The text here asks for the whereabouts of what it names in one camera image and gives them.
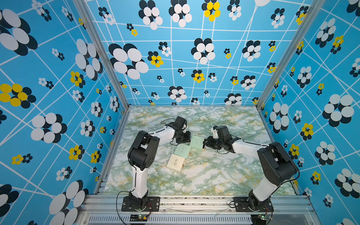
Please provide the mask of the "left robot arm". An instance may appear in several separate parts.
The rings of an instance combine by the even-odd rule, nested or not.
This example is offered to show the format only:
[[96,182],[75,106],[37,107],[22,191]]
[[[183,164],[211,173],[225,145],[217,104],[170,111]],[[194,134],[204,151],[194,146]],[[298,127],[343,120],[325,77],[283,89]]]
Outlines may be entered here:
[[157,131],[141,130],[135,137],[127,154],[133,170],[133,183],[128,197],[137,210],[146,207],[148,170],[155,160],[159,145],[171,141],[176,141],[177,144],[189,143],[191,132],[186,131],[187,125],[187,120],[178,116]]

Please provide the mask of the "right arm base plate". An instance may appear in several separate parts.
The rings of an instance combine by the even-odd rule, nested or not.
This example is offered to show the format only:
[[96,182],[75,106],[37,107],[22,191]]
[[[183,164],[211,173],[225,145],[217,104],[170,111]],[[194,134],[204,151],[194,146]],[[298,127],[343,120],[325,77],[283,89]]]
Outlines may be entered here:
[[235,210],[237,212],[274,212],[271,199],[258,201],[255,197],[234,197]]

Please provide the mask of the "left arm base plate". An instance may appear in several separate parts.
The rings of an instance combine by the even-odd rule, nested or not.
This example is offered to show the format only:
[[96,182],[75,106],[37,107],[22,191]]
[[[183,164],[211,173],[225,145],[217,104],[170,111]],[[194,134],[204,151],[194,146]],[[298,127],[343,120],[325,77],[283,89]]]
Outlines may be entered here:
[[124,197],[122,212],[158,212],[160,207],[160,197],[150,196],[142,200],[137,198]]

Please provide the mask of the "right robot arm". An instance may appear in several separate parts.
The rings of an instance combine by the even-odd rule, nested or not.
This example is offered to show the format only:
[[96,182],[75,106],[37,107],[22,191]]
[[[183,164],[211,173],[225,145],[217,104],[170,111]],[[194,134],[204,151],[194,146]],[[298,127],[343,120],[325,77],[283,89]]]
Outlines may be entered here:
[[243,154],[260,161],[263,178],[250,191],[246,205],[254,212],[266,208],[272,212],[270,198],[284,183],[293,181],[300,171],[283,146],[278,142],[257,144],[245,141],[229,133],[227,126],[214,126],[212,136],[206,138],[203,145],[215,150],[226,150],[234,154]]

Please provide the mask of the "beige drawer jewelry box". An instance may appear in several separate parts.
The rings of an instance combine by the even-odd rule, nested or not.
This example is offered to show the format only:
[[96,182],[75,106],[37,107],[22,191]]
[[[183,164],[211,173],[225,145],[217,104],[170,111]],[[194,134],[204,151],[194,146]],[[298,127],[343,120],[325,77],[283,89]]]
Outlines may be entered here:
[[167,168],[180,172],[182,170],[185,158],[172,154],[168,163]]

